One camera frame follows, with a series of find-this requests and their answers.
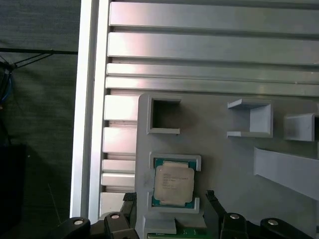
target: silver bolt head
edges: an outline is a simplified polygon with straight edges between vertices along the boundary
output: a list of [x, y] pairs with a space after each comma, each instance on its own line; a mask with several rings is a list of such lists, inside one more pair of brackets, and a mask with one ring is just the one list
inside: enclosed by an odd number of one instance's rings
[[82, 223], [83, 223], [82, 220], [77, 220], [77, 221], [74, 222], [74, 225], [80, 225], [80, 224], [82, 224]]
[[239, 219], [239, 216], [237, 214], [231, 214], [230, 218], [231, 219]]
[[119, 217], [120, 217], [120, 216], [119, 216], [119, 215], [116, 215], [116, 214], [115, 214], [115, 215], [111, 215], [111, 218], [112, 218], [112, 219], [117, 219], [117, 218], [119, 218]]
[[275, 220], [268, 220], [268, 224], [272, 225], [272, 226], [277, 226], [278, 222]]

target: gray wall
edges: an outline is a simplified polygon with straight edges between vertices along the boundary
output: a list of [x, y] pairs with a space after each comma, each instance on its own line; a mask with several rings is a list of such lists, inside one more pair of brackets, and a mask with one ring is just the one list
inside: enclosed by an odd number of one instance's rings
[[[0, 0], [0, 47], [77, 51], [80, 4]], [[33, 56], [0, 54], [9, 62]], [[28, 158], [22, 222], [3, 238], [40, 237], [69, 217], [76, 64], [77, 56], [54, 55], [13, 73], [3, 120]]]

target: blue wire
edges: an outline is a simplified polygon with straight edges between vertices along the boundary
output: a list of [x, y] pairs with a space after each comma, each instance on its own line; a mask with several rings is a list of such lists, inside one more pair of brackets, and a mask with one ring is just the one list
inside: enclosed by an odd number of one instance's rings
[[11, 76], [9, 77], [9, 87], [8, 87], [8, 91], [6, 93], [6, 95], [1, 99], [1, 103], [5, 102], [5, 100], [8, 98], [8, 96], [11, 94], [12, 92], [12, 80], [11, 80]]

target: gray 3d-printed holder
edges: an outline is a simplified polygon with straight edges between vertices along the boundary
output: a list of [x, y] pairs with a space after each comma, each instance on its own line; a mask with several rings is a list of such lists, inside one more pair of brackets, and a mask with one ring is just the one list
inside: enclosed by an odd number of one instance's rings
[[255, 148], [254, 174], [319, 201], [319, 160]]
[[[201, 156], [200, 155], [183, 155], [183, 154], [168, 154], [168, 153], [150, 153], [149, 169], [154, 168], [155, 159], [165, 158], [169, 161], [181, 160], [194, 161], [196, 162], [196, 171], [201, 171]], [[194, 198], [194, 208], [173, 208], [173, 207], [154, 207], [152, 206], [153, 192], [148, 192], [148, 211], [159, 212], [159, 213], [199, 213], [199, 198]]]
[[149, 133], [172, 133], [172, 134], [180, 134], [179, 128], [163, 128], [163, 127], [156, 127], [154, 125], [154, 112], [156, 103], [162, 103], [167, 105], [179, 105], [180, 98], [176, 97], [152, 97], [149, 96], [148, 99], [148, 123], [147, 123], [147, 134]]
[[[181, 134], [148, 133], [148, 102], [178, 98], [177, 107], [162, 105], [160, 125], [180, 128]], [[308, 158], [317, 157], [315, 142], [284, 140], [284, 116], [317, 111], [313, 101], [264, 97], [273, 104], [273, 138], [226, 137], [232, 129], [249, 129], [250, 113], [229, 110], [227, 104], [240, 96], [206, 94], [143, 94], [139, 98], [135, 191], [137, 192], [136, 231], [141, 239], [148, 233], [170, 234], [174, 219], [185, 227], [204, 227], [202, 217], [205, 192], [214, 190], [225, 210], [237, 212], [258, 223], [263, 218], [280, 218], [314, 237], [316, 234], [317, 201], [292, 189], [254, 175], [254, 148], [267, 148]], [[154, 169], [150, 154], [201, 155], [201, 171], [195, 173], [194, 194], [200, 198], [199, 213], [160, 213], [149, 211], [149, 192], [153, 192]]]
[[315, 141], [318, 140], [319, 115], [302, 114], [288, 115], [284, 119], [284, 133], [287, 140]]
[[248, 116], [249, 128], [240, 131], [228, 131], [227, 137], [273, 137], [273, 106], [271, 101], [240, 99], [228, 103], [228, 109], [239, 110], [245, 114], [244, 117]]

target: black cable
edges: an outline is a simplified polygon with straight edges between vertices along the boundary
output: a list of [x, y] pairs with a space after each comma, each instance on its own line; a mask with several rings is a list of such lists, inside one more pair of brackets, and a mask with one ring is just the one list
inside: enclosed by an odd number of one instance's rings
[[29, 58], [26, 58], [26, 59], [24, 59], [24, 60], [21, 60], [21, 61], [17, 61], [17, 62], [14, 62], [14, 65], [16, 65], [16, 64], [18, 64], [18, 63], [21, 63], [21, 62], [23, 62], [23, 61], [28, 61], [28, 60], [31, 60], [31, 59], [33, 59], [33, 58], [36, 58], [36, 57], [38, 57], [38, 56], [42, 56], [42, 55], [44, 55], [43, 53], [41, 53], [41, 54], [39, 54], [39, 55], [36, 55], [36, 56], [31, 56], [31, 57], [29, 57]]
[[61, 55], [77, 55], [78, 54], [77, 51], [33, 50], [33, 49], [18, 49], [18, 48], [0, 48], [0, 52], [61, 54]]
[[52, 55], [53, 55], [53, 54], [49, 54], [49, 55], [47, 55], [47, 56], [41, 57], [41, 58], [39, 58], [39, 59], [36, 59], [35, 61], [31, 61], [31, 62], [29, 62], [29, 63], [26, 63], [26, 64], [22, 65], [22, 66], [18, 66], [16, 69], [21, 68], [21, 67], [23, 67], [23, 66], [30, 65], [30, 64], [32, 64], [32, 63], [34, 63], [34, 62], [37, 62], [37, 61], [42, 60], [42, 59], [45, 59], [45, 58], [47, 58], [47, 57], [49, 57], [49, 56], [52, 56]]
[[1, 55], [0, 55], [0, 57], [3, 59], [4, 62], [7, 62]]
[[1, 88], [2, 88], [2, 84], [3, 84], [3, 82], [4, 82], [4, 78], [5, 78], [5, 71], [4, 71], [4, 73], [3, 73], [3, 75], [2, 75], [2, 79], [1, 79], [1, 81], [0, 81], [0, 91], [1, 91]]

